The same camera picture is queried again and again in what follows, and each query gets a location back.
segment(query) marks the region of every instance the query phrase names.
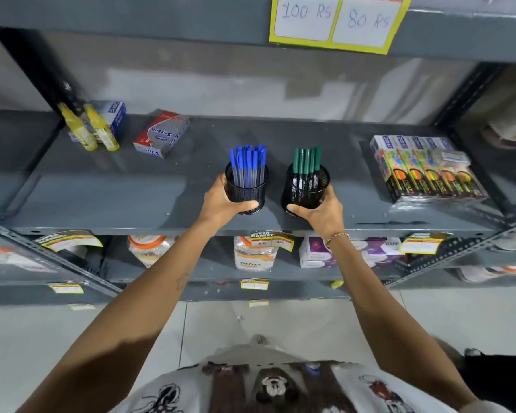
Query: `gold bracelet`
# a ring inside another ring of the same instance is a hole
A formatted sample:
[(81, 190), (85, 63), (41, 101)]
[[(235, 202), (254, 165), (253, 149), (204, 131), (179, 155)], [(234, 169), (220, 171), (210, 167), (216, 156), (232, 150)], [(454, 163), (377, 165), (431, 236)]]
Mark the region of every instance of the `gold bracelet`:
[(331, 240), (333, 240), (334, 238), (336, 238), (337, 236), (340, 236), (340, 235), (346, 235), (348, 237), (348, 239), (350, 239), (350, 235), (347, 234), (346, 232), (344, 232), (344, 233), (336, 233), (336, 234), (332, 235), (327, 242), (325, 242), (325, 247), (328, 250), (330, 250), (331, 248), (329, 246), (329, 243), (331, 242)]

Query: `tattoo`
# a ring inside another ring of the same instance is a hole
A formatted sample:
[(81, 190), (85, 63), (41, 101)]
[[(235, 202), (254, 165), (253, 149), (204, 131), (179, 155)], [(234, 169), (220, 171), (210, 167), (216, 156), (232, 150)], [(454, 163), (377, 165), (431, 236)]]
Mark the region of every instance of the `tattoo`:
[(183, 287), (185, 287), (190, 276), (190, 272), (184, 272), (179, 278), (176, 278), (176, 291), (180, 291)]

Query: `white t-shirt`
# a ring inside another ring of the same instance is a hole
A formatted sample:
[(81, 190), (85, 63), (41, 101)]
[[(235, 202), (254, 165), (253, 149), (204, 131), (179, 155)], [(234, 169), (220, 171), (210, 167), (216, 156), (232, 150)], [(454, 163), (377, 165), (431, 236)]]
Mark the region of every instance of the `white t-shirt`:
[[(378, 368), (303, 361), (267, 347), (238, 349), (161, 375), (111, 413), (455, 413)], [(240, 362), (241, 354), (247, 362)], [(476, 402), (461, 413), (510, 412), (498, 404)]]

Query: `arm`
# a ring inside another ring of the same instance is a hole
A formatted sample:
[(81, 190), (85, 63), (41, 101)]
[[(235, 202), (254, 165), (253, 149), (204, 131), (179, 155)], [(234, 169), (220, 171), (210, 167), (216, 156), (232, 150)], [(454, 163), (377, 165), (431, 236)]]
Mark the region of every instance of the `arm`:
[(218, 176), (193, 226), (102, 310), (17, 413), (105, 413), (128, 395), (208, 240), (258, 206), (230, 202), (225, 182)]
[[(287, 208), (308, 220), (325, 241), (345, 232), (342, 204), (332, 186), (316, 209)], [(437, 342), (386, 290), (346, 235), (331, 240), (330, 248), (378, 366), (454, 409), (476, 401)]]

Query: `person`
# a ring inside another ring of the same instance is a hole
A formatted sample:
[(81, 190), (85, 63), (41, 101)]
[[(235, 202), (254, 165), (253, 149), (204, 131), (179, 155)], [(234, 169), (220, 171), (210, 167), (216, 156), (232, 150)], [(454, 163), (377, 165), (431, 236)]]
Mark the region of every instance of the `person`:
[(318, 208), (288, 209), (332, 250), (380, 369), (242, 345), (128, 396), (208, 240), (258, 205), (230, 202), (225, 184), (221, 174), (193, 226), (99, 313), (18, 413), (508, 412), (470, 391), (437, 342), (381, 284), (345, 233), (331, 186)]

